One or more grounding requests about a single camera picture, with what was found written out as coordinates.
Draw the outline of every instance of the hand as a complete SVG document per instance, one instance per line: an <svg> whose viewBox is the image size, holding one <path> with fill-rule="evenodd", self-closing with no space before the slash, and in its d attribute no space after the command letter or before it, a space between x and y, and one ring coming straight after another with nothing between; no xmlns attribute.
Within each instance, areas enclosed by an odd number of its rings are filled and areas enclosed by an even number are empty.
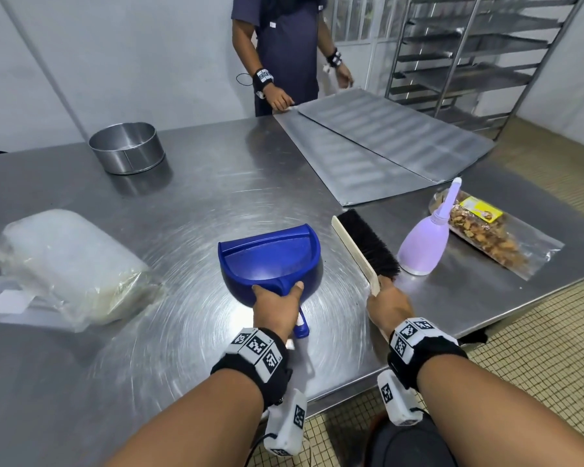
<svg viewBox="0 0 584 467"><path fill-rule="evenodd" d="M253 285L257 298L253 305L253 326L274 331L286 342L296 326L303 282L296 282L287 296L279 296L259 285Z"/></svg>
<svg viewBox="0 0 584 467"><path fill-rule="evenodd" d="M370 294L366 308L370 320L389 337L401 322L415 314L407 296L394 286L391 279L379 275L379 283L381 291L377 296Z"/></svg>
<svg viewBox="0 0 584 467"><path fill-rule="evenodd" d="M282 88L275 86L274 83L266 85L263 93L266 101L275 111L288 111L288 108L294 104L294 100Z"/></svg>
<svg viewBox="0 0 584 467"><path fill-rule="evenodd" d="M348 88L355 83L355 79L352 77L350 70L348 70L348 67L343 62L335 69L335 77L340 88Z"/></svg>

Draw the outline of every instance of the hand brush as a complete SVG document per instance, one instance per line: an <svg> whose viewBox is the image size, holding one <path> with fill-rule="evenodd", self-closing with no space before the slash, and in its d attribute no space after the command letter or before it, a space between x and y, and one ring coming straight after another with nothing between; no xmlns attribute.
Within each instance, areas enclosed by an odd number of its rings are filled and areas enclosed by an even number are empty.
<svg viewBox="0 0 584 467"><path fill-rule="evenodd" d="M370 292L377 296L381 290L378 275L394 280L400 273L398 261L357 211L334 216L331 226L370 282ZM389 340L383 331L381 334Z"/></svg>

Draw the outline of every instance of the beige floor tile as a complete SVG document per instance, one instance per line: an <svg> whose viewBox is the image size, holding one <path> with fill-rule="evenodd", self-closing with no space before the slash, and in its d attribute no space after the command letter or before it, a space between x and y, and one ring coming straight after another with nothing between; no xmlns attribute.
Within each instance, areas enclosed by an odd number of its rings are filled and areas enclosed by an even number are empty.
<svg viewBox="0 0 584 467"><path fill-rule="evenodd" d="M491 157L584 213L584 146L515 119ZM553 295L470 356L584 435L584 282ZM310 446L312 467L357 465L382 407L378 390L363 393L310 420L301 455L285 460L260 447L249 465L308 467Z"/></svg>

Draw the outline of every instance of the black cable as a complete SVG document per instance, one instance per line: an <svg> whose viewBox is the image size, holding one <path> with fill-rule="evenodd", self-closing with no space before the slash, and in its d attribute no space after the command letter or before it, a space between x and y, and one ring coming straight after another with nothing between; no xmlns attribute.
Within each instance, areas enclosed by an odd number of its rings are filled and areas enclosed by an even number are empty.
<svg viewBox="0 0 584 467"><path fill-rule="evenodd" d="M253 453L255 452L255 450L257 449L257 446L260 445L260 443L264 440L264 439L268 439L268 438L272 438L272 439L277 439L277 435L275 433L268 433L268 434L264 434L264 436L260 437L255 444L253 445L253 447L251 448L251 452L249 452L249 457L247 457L247 461L245 462L245 467L247 467L249 465L249 462L251 461L251 457L253 457Z"/></svg>
<svg viewBox="0 0 584 467"><path fill-rule="evenodd" d="M240 77L241 75L249 75L247 72L242 72L239 73L238 75L236 75L236 82L240 83L242 86L253 86L253 82L247 84L247 83L242 83L240 80L238 80L238 77Z"/></svg>

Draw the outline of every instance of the wrist-mounted device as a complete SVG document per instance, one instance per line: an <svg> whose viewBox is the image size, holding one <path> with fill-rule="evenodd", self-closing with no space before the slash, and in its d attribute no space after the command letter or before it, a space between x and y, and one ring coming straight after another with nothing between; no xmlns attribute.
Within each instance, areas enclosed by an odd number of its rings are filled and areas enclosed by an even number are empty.
<svg viewBox="0 0 584 467"><path fill-rule="evenodd" d="M273 76L265 68L257 70L253 76L253 89L255 94L262 100L265 98L264 87L273 82Z"/></svg>
<svg viewBox="0 0 584 467"><path fill-rule="evenodd" d="M210 374L221 369L237 370L254 381L264 398L264 411L281 403L292 376L285 343L266 328L242 329Z"/></svg>
<svg viewBox="0 0 584 467"><path fill-rule="evenodd" d="M421 367L436 355L451 353L468 358L455 338L422 317L403 321L392 333L389 345L387 362L405 389L418 390L417 375Z"/></svg>
<svg viewBox="0 0 584 467"><path fill-rule="evenodd" d="M339 67L342 65L342 53L335 48L335 52L327 57L327 63L333 68Z"/></svg>

